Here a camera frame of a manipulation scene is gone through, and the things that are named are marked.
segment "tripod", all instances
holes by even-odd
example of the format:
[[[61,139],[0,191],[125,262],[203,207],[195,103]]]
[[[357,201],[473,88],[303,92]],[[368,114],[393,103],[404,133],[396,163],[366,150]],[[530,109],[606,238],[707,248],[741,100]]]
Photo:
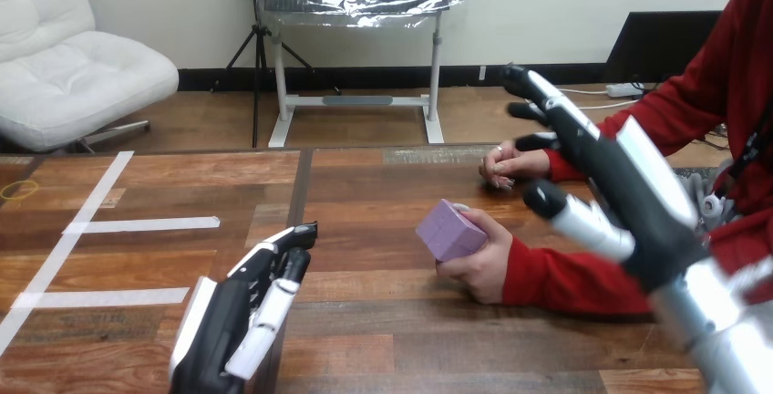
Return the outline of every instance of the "tripod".
[[[265,36],[272,36],[271,30],[269,30],[268,27],[266,27],[262,20],[261,20],[261,9],[260,5],[258,4],[258,0],[253,0],[253,10],[255,12],[255,24],[253,25],[253,30],[250,32],[250,35],[247,36],[247,38],[244,40],[242,45],[239,47],[239,50],[236,51],[236,55],[233,56],[231,59],[231,62],[228,63],[228,66],[225,67],[225,77],[226,79],[228,76],[231,75],[231,70],[233,69],[233,63],[236,62],[236,60],[239,58],[239,56],[242,54],[244,49],[247,47],[247,45],[250,43],[250,40],[253,39],[253,37],[256,37],[255,42],[255,76],[253,78],[253,148],[258,147],[258,101],[261,99],[261,82],[263,82],[263,79],[265,79],[265,74],[268,71],[268,64],[266,63],[266,55],[265,55],[265,44],[263,42],[263,38]],[[316,69],[312,67],[311,64],[309,64],[305,59],[303,59],[300,55],[298,55],[294,50],[292,50],[289,46],[287,46],[284,42],[282,43],[282,48],[287,51],[288,54],[292,55],[295,59],[298,60],[302,65],[304,65],[306,72],[308,72],[311,75],[314,75],[318,77],[322,83],[326,87],[331,87],[333,90],[335,90],[335,94],[338,96],[341,96],[341,90],[334,86],[327,83],[324,77],[316,73]],[[218,91],[220,89],[221,82],[220,80],[216,80],[214,84],[212,85],[212,88],[210,91]]]

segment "black baseboard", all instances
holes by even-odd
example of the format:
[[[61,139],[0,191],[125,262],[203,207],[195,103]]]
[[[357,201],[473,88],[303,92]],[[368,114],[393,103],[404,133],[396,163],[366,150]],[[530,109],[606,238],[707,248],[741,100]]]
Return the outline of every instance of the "black baseboard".
[[[540,73],[555,85],[593,84],[602,82],[604,63],[532,64],[527,67]],[[440,68],[441,87],[497,87],[501,85],[502,65],[486,66],[486,77],[479,79],[480,66],[444,66]],[[180,91],[209,91],[218,82],[218,90],[252,91],[253,67],[180,69]],[[429,67],[330,67],[310,74],[302,67],[285,70],[287,88],[291,91],[344,88],[427,88]],[[269,69],[261,89],[276,90],[273,69]]]

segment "black monitor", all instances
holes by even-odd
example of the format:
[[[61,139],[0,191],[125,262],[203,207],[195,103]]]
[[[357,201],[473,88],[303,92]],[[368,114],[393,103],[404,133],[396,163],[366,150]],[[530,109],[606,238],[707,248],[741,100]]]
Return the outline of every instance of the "black monitor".
[[[706,42],[720,14],[630,13],[606,61],[603,81],[656,83],[681,75]]]

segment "power strip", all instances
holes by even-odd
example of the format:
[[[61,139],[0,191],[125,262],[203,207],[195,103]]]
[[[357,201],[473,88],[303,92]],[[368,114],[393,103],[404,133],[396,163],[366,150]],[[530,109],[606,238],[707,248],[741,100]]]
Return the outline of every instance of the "power strip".
[[[624,98],[626,96],[639,96],[642,94],[642,90],[634,87],[634,84],[610,84],[606,86],[606,94],[610,98]]]

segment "white tape line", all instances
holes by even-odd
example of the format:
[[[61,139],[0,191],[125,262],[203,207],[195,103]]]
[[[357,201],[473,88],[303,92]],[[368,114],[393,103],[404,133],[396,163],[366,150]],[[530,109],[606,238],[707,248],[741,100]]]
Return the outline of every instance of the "white tape line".
[[[14,307],[35,309],[59,309],[69,307],[110,307],[110,306],[153,306],[177,305],[188,294],[189,287],[170,287],[165,289],[142,289],[133,291],[88,291],[88,292],[46,292],[32,299],[21,298]]]
[[[99,180],[97,186],[94,187],[94,190],[86,198],[83,206],[75,215],[73,223],[87,223],[91,221],[94,213],[99,209],[99,205],[105,200],[113,184],[115,184],[123,169],[129,163],[133,153],[132,151],[119,152],[119,155],[110,164],[108,170],[102,175],[102,179]],[[22,294],[24,296],[20,295],[16,298],[16,301],[11,306],[11,310],[8,311],[8,315],[0,323],[0,356],[3,356],[5,349],[11,344],[19,328],[21,328],[30,312],[32,312],[32,308],[40,301],[42,294],[46,291],[48,285],[51,284],[51,280],[54,280],[54,277],[65,260],[67,260],[67,256],[75,247],[79,238],[80,233],[62,234],[57,246],[54,247],[46,261],[40,266],[35,277],[26,286]],[[16,303],[24,303],[25,307],[16,307]]]
[[[217,228],[220,220],[217,216],[198,218],[138,219],[134,221],[99,221],[92,223],[72,223],[62,234],[68,233],[118,233],[118,232],[156,232],[161,230],[186,230],[193,228]]]

